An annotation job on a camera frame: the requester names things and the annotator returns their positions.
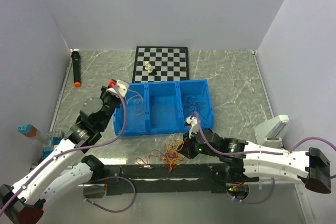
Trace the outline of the blue three-compartment plastic bin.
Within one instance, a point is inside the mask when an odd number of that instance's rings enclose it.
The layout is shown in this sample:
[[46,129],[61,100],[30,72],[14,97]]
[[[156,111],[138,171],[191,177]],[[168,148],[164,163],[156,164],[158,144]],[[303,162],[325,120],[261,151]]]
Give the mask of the blue three-compartment plastic bin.
[[138,136],[187,132],[185,119],[199,114],[203,128],[213,128],[215,115],[207,80],[132,83],[126,108],[113,115],[115,134]]

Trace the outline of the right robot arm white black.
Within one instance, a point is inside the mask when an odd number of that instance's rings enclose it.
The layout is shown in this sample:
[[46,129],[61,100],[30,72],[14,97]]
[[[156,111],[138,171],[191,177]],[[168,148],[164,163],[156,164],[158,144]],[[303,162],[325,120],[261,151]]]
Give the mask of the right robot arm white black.
[[330,162],[318,148],[287,151],[237,138],[220,137],[211,129],[185,133],[178,152],[188,159],[198,154],[217,157],[225,164],[228,183],[274,178],[302,183],[320,194],[331,193]]

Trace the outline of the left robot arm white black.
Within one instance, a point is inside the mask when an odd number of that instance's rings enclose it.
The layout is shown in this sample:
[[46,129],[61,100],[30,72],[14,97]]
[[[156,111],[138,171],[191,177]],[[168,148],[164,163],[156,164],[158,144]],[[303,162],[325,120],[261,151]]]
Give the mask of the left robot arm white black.
[[86,152],[96,144],[117,108],[126,109],[129,84],[111,81],[100,97],[88,99],[57,147],[13,185],[1,185],[1,214],[12,223],[37,223],[48,204],[85,183],[103,179],[104,165]]

